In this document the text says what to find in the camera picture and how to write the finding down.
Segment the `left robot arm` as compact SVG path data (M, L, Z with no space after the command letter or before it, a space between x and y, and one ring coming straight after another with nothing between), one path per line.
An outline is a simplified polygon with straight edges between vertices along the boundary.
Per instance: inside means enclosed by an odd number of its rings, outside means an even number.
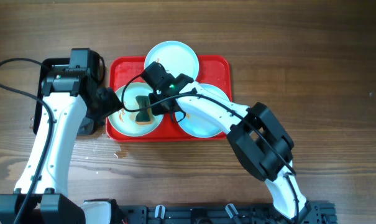
M68 198L68 170L78 130L86 116L103 119L120 109L111 89L99 89L96 71L51 71L42 81L43 105L28 163L13 194L0 195L1 223L118 223L114 199Z

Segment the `white plate top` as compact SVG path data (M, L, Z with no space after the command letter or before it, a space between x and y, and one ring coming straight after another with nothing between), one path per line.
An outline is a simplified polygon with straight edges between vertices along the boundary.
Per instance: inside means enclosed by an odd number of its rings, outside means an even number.
M152 62L160 63L175 78L182 73L196 80L199 74L198 56L183 42L169 40L157 44L147 54L144 68Z

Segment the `green orange sponge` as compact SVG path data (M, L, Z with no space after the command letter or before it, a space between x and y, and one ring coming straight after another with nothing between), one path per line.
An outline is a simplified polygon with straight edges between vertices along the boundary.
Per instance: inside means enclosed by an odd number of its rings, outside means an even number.
M136 114L135 122L139 125L151 124L152 119L149 115L149 108L148 108L148 106L150 105L149 97L137 96L135 99L140 109L140 111Z

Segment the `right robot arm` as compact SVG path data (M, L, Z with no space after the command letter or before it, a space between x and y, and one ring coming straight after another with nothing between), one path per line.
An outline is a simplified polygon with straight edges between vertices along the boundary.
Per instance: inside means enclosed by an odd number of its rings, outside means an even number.
M303 221L307 199L295 179L294 143L267 106L225 100L183 74L146 76L144 80L153 90L153 105L198 116L224 132L242 167L265 182L276 211L292 222Z

